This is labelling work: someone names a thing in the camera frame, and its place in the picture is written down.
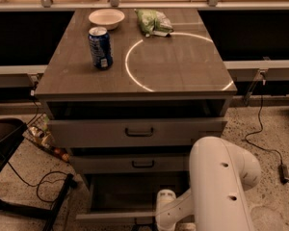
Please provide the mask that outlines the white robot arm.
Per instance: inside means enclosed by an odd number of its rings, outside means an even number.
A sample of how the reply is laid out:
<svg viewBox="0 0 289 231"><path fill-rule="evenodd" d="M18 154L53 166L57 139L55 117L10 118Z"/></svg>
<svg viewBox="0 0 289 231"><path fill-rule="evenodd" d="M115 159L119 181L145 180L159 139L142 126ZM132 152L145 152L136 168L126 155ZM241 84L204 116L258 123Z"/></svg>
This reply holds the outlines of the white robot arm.
<svg viewBox="0 0 289 231"><path fill-rule="evenodd" d="M188 217L196 231L254 231L245 191L258 184L261 167L246 149L216 137L199 139L189 157L190 189L158 192L158 231L174 231Z"/></svg>

